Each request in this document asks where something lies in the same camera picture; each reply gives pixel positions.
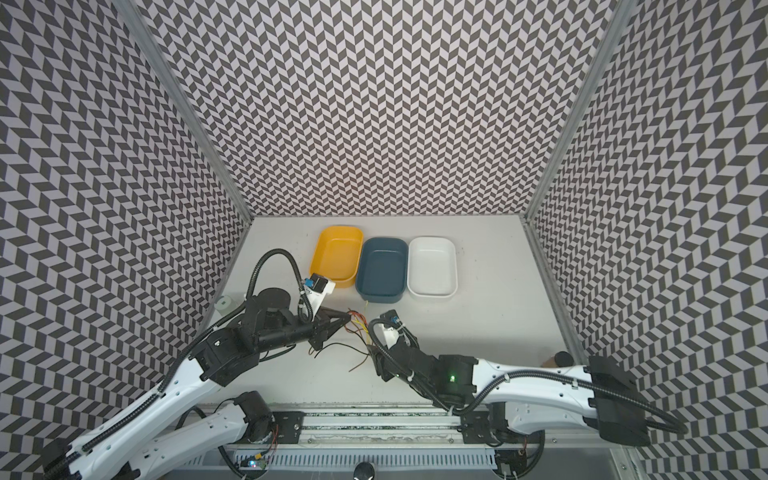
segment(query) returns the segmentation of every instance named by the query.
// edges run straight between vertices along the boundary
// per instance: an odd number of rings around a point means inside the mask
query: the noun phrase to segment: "dark blue tray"
[[[399,238],[373,237],[360,253],[355,288],[364,300],[395,303],[406,291],[408,244]]]

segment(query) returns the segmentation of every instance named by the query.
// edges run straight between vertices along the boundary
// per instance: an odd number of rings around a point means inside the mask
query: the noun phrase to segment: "black and white chevron pattern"
[[[690,423],[653,478],[768,478],[767,18],[641,2],[535,218],[588,350]]]
[[[615,0],[139,0],[257,215],[504,214]]]
[[[161,377],[244,225],[105,0],[3,0],[0,78],[0,477],[31,478]]]

